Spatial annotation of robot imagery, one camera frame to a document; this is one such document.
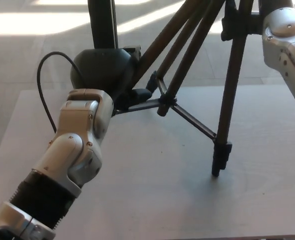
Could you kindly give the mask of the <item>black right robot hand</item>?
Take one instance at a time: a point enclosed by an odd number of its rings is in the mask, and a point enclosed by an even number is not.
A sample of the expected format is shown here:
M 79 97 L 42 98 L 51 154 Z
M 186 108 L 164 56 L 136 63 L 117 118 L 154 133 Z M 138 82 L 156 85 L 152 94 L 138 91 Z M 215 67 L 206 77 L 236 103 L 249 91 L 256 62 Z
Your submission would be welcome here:
M 236 7 L 234 0 L 225 2 L 224 17 L 222 22 L 222 41 L 233 40 L 247 35 L 261 35 L 264 18 L 274 10 L 280 8 L 293 8 L 290 0 L 259 0 L 258 13 L 252 11 L 252 0 L 241 0 Z

